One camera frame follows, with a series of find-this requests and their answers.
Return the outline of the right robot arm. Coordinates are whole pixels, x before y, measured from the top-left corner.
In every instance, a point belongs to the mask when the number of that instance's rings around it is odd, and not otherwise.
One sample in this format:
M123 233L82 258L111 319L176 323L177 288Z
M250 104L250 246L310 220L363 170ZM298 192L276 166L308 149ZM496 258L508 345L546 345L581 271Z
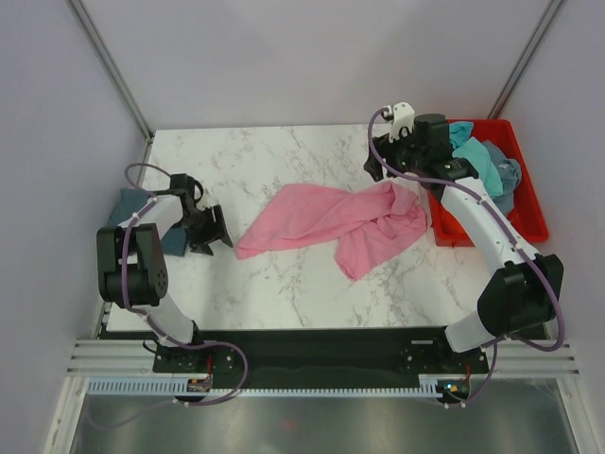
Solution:
M466 362L467 351L504 338L543 352L560 349L565 340L561 260L525 240L497 208L474 166L454 157L444 115L416 115L400 103L380 108L370 121L377 119L389 124L389 132L368 137L365 170L375 181L400 177L419 183L458 221L492 275L475 312L445 328L446 340L432 351L435 365L454 372Z

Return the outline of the pink t shirt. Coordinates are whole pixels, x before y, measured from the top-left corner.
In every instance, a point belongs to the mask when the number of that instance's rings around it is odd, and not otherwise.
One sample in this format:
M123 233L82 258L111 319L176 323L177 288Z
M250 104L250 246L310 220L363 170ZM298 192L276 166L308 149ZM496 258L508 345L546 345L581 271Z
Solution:
M358 281L404 252L427 229L418 196L390 182L359 192L295 183L284 186L235 246L238 259L337 242L340 270Z

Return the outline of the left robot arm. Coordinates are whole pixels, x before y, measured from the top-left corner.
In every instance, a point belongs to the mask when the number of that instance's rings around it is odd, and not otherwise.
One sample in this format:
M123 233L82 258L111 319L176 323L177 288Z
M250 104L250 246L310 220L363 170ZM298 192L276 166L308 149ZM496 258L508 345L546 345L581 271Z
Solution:
M211 244L233 242L222 207L204 192L194 177L169 176L169 187L146 198L124 220L96 233L98 288L101 298L138 316L161 345L177 347L175 361L196 372L207 361L207 349L197 339L197 324L185 316L169 295L164 237L183 230L192 253L212 256Z

